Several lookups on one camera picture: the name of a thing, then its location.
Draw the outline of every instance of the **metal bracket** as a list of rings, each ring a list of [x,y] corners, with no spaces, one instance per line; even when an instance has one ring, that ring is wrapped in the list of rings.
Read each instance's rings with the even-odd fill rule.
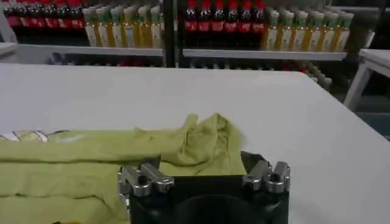
[[[290,188],[290,167],[285,162],[278,162],[272,173],[265,179],[267,191],[271,193],[283,193]]]
[[[258,191],[261,187],[264,177],[268,176],[272,172],[272,166],[265,160],[259,160],[256,166],[249,172],[249,174],[243,176],[243,185],[250,186],[254,191]]]

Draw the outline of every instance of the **yellow-green cloth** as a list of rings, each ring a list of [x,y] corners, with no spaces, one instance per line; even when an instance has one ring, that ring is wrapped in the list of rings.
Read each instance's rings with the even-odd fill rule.
[[[0,223],[128,223],[116,173],[161,155],[172,176],[241,175],[240,133],[214,114],[176,130],[64,131],[48,142],[0,141]]]

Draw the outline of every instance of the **store shelf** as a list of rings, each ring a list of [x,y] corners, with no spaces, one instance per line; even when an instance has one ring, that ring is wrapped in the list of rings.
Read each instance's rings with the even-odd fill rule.
[[[184,57],[211,57],[211,58],[253,58],[278,60],[316,60],[341,61],[346,57],[345,52],[290,52],[290,51],[233,51],[233,50],[206,50],[183,49]]]
[[[51,51],[60,54],[98,54],[98,55],[135,55],[162,57],[162,49],[114,48],[114,47],[76,47],[56,45],[18,44],[18,48],[29,48],[36,51]]]

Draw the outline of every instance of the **white table leg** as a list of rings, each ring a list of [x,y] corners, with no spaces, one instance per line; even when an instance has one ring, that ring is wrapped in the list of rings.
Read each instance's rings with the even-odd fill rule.
[[[356,73],[355,78],[353,78],[352,84],[348,89],[346,99],[344,100],[344,105],[350,110],[355,109],[360,99],[360,95],[366,87],[371,74],[371,69],[369,69],[364,63],[359,65],[359,70]]]

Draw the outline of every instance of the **small white table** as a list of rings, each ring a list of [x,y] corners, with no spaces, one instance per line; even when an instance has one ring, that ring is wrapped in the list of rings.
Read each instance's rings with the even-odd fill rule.
[[[0,64],[0,132],[175,128],[219,112],[291,166],[289,224],[389,223],[390,143],[299,72]]]
[[[350,110],[356,108],[372,71],[390,77],[390,50],[362,49],[359,55],[361,57],[359,69],[344,100],[344,105]]]

